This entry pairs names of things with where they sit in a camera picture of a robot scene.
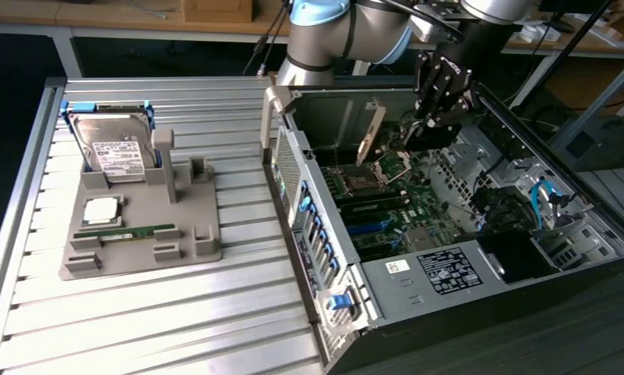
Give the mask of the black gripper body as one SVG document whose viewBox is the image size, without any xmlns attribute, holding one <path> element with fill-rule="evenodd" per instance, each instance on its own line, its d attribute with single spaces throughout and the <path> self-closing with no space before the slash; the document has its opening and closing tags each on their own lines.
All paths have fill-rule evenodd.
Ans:
<svg viewBox="0 0 624 375">
<path fill-rule="evenodd" d="M 441 43 L 436 46 L 436 59 L 440 61 L 441 72 L 455 78 L 455 69 L 449 60 L 461 71 L 472 70 L 472 80 L 484 77 L 492 67 L 507 41 L 515 32 L 515 25 L 497 25 L 487 21 L 465 22 L 460 24 L 464 40 L 459 43 Z"/>
</svg>

